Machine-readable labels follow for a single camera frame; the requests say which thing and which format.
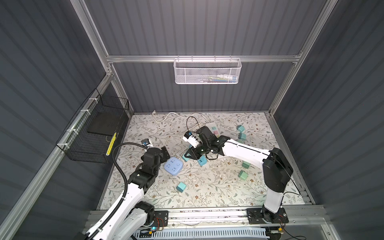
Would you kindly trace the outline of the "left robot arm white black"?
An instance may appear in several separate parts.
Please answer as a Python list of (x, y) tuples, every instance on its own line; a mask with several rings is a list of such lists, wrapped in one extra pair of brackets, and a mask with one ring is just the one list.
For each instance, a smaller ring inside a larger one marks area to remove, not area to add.
[[(143, 164), (129, 178), (117, 163), (116, 151), (126, 145), (143, 148), (141, 157)], [(171, 156), (166, 147), (148, 148), (135, 143), (117, 145), (112, 153), (115, 168), (124, 181), (124, 190), (101, 217), (85, 234), (78, 234), (77, 240), (128, 240), (140, 227), (149, 227), (154, 221), (154, 206), (142, 201), (143, 196), (154, 184), (159, 174), (160, 166)]]

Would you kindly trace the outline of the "light blue square power socket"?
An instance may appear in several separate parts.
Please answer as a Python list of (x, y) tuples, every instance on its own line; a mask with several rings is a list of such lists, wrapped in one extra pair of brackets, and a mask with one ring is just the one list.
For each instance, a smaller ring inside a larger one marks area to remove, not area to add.
[(176, 176), (183, 169), (183, 165), (181, 160), (176, 157), (171, 157), (165, 162), (164, 169), (172, 176)]

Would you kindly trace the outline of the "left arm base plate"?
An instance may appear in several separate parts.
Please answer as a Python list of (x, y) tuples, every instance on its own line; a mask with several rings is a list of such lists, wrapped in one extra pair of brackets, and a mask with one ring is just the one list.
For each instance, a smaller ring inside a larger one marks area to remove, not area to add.
[(169, 211), (154, 211), (154, 214), (149, 217), (149, 221), (144, 224), (144, 227), (167, 227), (169, 220)]

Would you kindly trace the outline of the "teal charger cube front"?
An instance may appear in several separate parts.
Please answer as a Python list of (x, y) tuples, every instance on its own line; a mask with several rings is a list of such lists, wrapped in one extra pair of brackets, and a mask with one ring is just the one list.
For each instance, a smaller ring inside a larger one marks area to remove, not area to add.
[(183, 182), (180, 182), (176, 187), (177, 191), (180, 193), (183, 193), (186, 188), (187, 188), (187, 185)]

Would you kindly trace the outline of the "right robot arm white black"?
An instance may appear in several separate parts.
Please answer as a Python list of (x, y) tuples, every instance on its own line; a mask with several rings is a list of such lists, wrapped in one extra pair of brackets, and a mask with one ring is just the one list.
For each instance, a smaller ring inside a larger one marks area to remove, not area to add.
[(240, 159), (262, 170), (267, 186), (264, 212), (276, 215), (282, 208), (284, 192), (293, 174), (293, 168), (282, 150), (258, 149), (227, 136), (216, 137), (206, 126), (195, 132), (185, 132), (183, 140), (191, 145), (187, 150), (189, 159), (198, 160), (203, 155), (216, 154)]

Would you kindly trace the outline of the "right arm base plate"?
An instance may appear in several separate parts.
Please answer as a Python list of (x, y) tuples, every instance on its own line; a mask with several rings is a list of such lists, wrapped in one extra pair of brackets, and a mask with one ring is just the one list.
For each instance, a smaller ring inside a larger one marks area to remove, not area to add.
[(287, 224), (289, 223), (288, 215), (284, 208), (279, 208), (276, 213), (261, 208), (246, 209), (249, 224)]

